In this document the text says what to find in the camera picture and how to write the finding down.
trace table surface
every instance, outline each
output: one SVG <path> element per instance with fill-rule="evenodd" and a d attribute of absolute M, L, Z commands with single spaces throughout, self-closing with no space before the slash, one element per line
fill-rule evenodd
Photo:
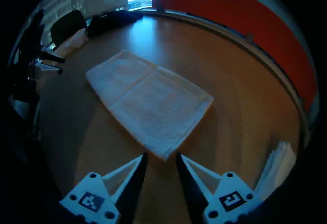
<path fill-rule="evenodd" d="M 126 49 L 206 90 L 214 102 L 180 152 L 219 174 L 236 172 L 254 187 L 279 140 L 297 152 L 299 117 L 278 80 L 233 43 L 183 22 L 145 16 L 90 39 L 66 58 L 41 90 L 45 155 L 67 194 L 87 173 L 104 175 L 145 151 L 99 100 L 85 72 Z M 189 223 L 175 167 L 149 154 L 135 223 Z"/>

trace black chair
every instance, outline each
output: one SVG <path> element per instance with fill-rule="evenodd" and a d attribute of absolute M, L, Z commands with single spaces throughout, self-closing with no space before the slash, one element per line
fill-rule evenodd
<path fill-rule="evenodd" d="M 52 41 L 58 47 L 60 44 L 73 36 L 78 30 L 85 27 L 86 20 L 81 11 L 73 10 L 72 12 L 61 17 L 52 25 L 50 29 Z"/>

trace chair backrest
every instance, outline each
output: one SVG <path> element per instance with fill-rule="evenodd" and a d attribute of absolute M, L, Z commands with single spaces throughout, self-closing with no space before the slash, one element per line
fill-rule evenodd
<path fill-rule="evenodd" d="M 52 41 L 58 47 L 78 30 L 85 27 L 86 20 L 82 13 L 79 10 L 73 10 L 52 25 L 50 29 Z"/>

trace red wall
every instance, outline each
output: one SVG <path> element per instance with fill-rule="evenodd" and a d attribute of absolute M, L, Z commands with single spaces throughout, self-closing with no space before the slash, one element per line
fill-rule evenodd
<path fill-rule="evenodd" d="M 226 25 L 243 35 L 251 32 L 254 42 L 263 48 L 286 72 L 308 110 L 317 93 L 309 59 L 302 45 L 286 24 L 270 9 L 256 0 L 152 0 L 153 7 L 162 5 L 191 13 Z"/>

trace black bag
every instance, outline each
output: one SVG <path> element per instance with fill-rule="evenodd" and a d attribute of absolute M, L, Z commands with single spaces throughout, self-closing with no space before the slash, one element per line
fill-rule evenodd
<path fill-rule="evenodd" d="M 93 16 L 87 27 L 87 36 L 93 38 L 106 31 L 123 27 L 136 22 L 143 15 L 137 12 L 128 12 L 125 10 L 107 12 L 102 15 Z"/>

